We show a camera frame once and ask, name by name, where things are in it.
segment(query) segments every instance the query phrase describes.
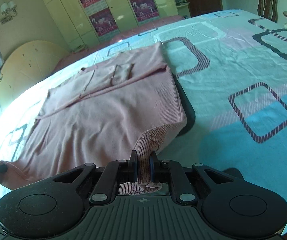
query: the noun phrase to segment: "shelf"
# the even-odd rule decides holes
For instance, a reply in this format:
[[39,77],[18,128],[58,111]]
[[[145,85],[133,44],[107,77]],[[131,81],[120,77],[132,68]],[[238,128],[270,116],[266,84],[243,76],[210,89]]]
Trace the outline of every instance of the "shelf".
[[177,8],[184,7],[184,6],[187,6],[189,4],[190,4],[189,2],[186,2],[186,3],[183,3],[182,5],[177,5]]

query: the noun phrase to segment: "patterned bedsheet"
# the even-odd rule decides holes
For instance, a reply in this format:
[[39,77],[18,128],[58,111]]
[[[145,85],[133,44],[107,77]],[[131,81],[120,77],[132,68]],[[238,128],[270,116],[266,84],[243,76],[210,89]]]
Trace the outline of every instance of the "patterned bedsheet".
[[[242,10],[140,33],[30,88],[0,118],[0,160],[13,161],[20,155],[49,88],[82,67],[157,41],[162,41],[164,56],[196,114],[191,130],[159,158],[183,166],[236,167],[247,181],[287,201],[287,30]],[[0,197],[7,192],[0,185]]]

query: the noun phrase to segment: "sweater sleeve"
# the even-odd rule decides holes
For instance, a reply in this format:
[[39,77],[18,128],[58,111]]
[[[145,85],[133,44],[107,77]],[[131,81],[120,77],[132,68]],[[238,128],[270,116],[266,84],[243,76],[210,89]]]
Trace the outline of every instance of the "sweater sleeve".
[[120,195],[141,195],[153,193],[162,188],[161,183],[153,183],[150,178],[149,157],[151,152],[159,153],[186,125],[184,118],[178,123],[165,124],[144,132],[137,140],[134,150],[138,154],[139,174],[135,183],[123,183],[119,187]]

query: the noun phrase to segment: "square pattern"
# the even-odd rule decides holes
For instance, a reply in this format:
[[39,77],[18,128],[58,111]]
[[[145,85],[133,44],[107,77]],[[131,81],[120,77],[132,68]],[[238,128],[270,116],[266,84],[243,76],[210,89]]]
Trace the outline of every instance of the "square pattern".
[[127,42],[123,42],[121,44],[118,44],[116,46],[113,46],[112,48],[110,48],[108,50],[108,54],[107,56],[111,56],[111,55],[114,55],[118,52],[122,52],[122,51],[125,51],[125,50],[128,50],[130,47],[130,43],[127,41]]
[[210,65],[209,58],[205,54],[203,54],[199,49],[197,49],[197,47],[195,45],[193,45],[193,43],[189,39],[187,39],[185,37],[178,37],[178,38],[173,38],[173,39],[164,41],[163,44],[168,43],[168,42],[172,42],[172,41],[181,41],[192,52],[192,54],[198,59],[198,64],[194,68],[187,69],[187,70],[184,70],[184,71],[177,73],[175,75],[176,78],[179,78],[179,77],[185,76],[185,75],[189,75],[189,74],[192,74],[192,73],[197,72],[197,71],[201,71],[201,70],[209,67],[209,65]]
[[220,17],[220,18],[228,18],[228,17],[234,17],[239,16],[239,14],[233,13],[233,12],[221,12],[221,13],[215,13],[214,15]]
[[287,54],[281,52],[279,49],[275,48],[271,44],[268,44],[262,40],[263,36],[266,36],[268,34],[273,34],[274,36],[276,36],[278,34],[278,32],[283,32],[283,31],[287,31],[287,29],[279,29],[279,30],[272,30],[272,31],[266,31],[263,33],[258,33],[258,34],[253,35],[253,39],[255,41],[259,42],[261,45],[266,46],[268,49],[271,49],[273,52],[277,53],[280,57],[287,60]]
[[16,153],[17,153],[19,147],[21,146],[19,151],[18,151],[18,155],[20,155],[22,147],[24,146],[25,141],[26,141],[26,139],[25,139],[26,134],[25,133],[26,133],[27,127],[28,127],[28,124],[24,124],[23,126],[16,128],[15,130],[10,132],[6,136],[5,140],[2,143],[2,146],[5,146],[7,148],[6,152],[13,152],[11,160],[9,160],[11,162],[13,162],[17,159]]
[[251,85],[250,87],[247,87],[244,90],[241,90],[237,93],[234,93],[232,95],[230,95],[228,97],[228,100],[233,108],[233,110],[236,112],[236,114],[238,115],[238,117],[240,118],[240,121],[242,123],[242,125],[245,127],[245,129],[247,130],[247,132],[250,134],[250,136],[252,137],[252,139],[256,142],[256,143],[263,143],[265,141],[267,141],[268,139],[270,139],[271,137],[275,136],[278,132],[280,132],[283,128],[285,128],[287,126],[287,120],[285,120],[284,122],[282,122],[281,124],[277,125],[274,129],[272,129],[270,132],[268,132],[267,134],[265,134],[264,136],[259,136],[257,135],[251,128],[250,126],[247,124],[242,112],[239,110],[239,108],[236,106],[235,104],[235,98],[243,95],[245,93],[248,93],[249,91],[259,87],[259,86],[263,86],[266,89],[268,89],[268,91],[276,98],[276,100],[286,109],[287,111],[287,105],[280,99],[280,97],[264,82],[258,82],[254,85]]
[[282,41],[287,42],[287,37],[281,36],[280,34],[278,34],[278,32],[283,32],[283,31],[287,31],[287,29],[279,29],[279,30],[270,30],[267,27],[264,27],[260,24],[257,23],[257,21],[261,21],[261,20],[266,20],[266,18],[257,18],[257,19],[250,19],[248,22],[253,24],[254,26],[257,26],[263,30],[265,30],[266,32],[276,36],[278,39],[281,39]]
[[143,33],[139,33],[138,34],[138,36],[143,36],[143,35],[146,35],[146,34],[148,34],[148,33],[152,33],[152,32],[154,32],[154,31],[157,31],[159,28],[154,28],[154,29],[151,29],[151,30],[149,30],[149,31],[145,31],[145,32],[143,32]]

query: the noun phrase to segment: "blue bedsheet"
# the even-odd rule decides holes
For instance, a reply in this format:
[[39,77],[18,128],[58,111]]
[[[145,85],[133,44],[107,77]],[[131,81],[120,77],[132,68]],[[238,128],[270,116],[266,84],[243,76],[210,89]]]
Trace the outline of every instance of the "blue bedsheet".
[[[0,160],[19,156],[49,88],[81,67],[157,41],[164,44],[164,56],[196,113],[192,129],[159,158],[183,166],[238,168],[247,181],[287,201],[287,30],[242,10],[202,15],[141,33],[30,88],[0,118],[4,138]],[[0,185],[0,197],[6,192]]]

